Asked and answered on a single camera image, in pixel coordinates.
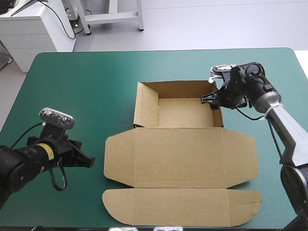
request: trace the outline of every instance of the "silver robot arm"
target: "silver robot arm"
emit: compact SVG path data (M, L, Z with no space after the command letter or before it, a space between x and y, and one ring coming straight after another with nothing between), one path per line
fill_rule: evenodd
M249 106L264 113L281 158L281 181L297 213L283 230L308 230L308 133L285 110L280 94L266 79L261 64L214 66L209 82L214 83L216 78L223 79L222 87L202 96L202 103L209 103L213 110L222 106L239 111L239 108ZM283 154L272 128L285 146Z

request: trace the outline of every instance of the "zip tie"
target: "zip tie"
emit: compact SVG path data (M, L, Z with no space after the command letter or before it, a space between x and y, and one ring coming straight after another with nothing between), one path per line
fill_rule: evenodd
M266 113L264 114L264 119L268 116L268 113L270 112L270 110L273 109L274 107L277 107L277 106L282 106L282 107L283 107L283 105L282 105L281 103L275 103L275 104L273 104L273 105L266 111Z

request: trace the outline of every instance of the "yellow tape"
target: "yellow tape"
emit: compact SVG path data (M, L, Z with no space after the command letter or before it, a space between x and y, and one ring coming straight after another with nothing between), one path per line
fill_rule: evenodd
M52 150L52 148L49 145L47 145L45 143L38 143L36 145L42 147L43 149L45 149L45 151L47 152L49 160L53 160L54 159L53 150Z

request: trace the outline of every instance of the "white cabinet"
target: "white cabinet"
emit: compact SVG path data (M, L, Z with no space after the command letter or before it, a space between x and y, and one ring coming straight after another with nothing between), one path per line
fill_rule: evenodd
M15 8L0 15L0 40L20 69L27 72L37 54L73 51L76 39L65 34L57 16L40 2L11 17L25 2L19 0ZM74 37L62 1L50 0L48 5L59 15L70 37Z

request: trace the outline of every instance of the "cardboard box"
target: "cardboard box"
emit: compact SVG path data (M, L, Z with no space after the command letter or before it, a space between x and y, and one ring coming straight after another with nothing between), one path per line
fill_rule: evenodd
M135 127L223 127L221 110L201 104L201 96L216 89L208 81L138 83Z
M230 227L257 213L258 192L227 189L257 177L255 140L221 128L221 111L200 100L212 90L207 81L138 84L137 128L109 137L105 147L105 176L134 187L103 193L116 220Z

